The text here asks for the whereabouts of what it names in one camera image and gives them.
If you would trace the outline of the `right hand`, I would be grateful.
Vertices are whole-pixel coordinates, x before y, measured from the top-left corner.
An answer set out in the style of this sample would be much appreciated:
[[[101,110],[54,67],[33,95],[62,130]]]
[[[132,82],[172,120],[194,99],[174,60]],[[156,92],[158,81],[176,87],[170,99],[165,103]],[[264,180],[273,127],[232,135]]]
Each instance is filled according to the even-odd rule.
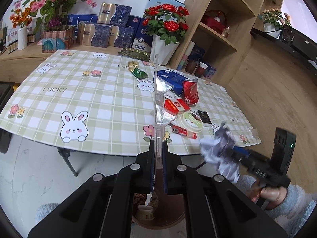
[[[280,204],[287,196],[287,189],[284,187],[260,187],[255,183],[247,195],[253,202],[261,197],[275,204]]]

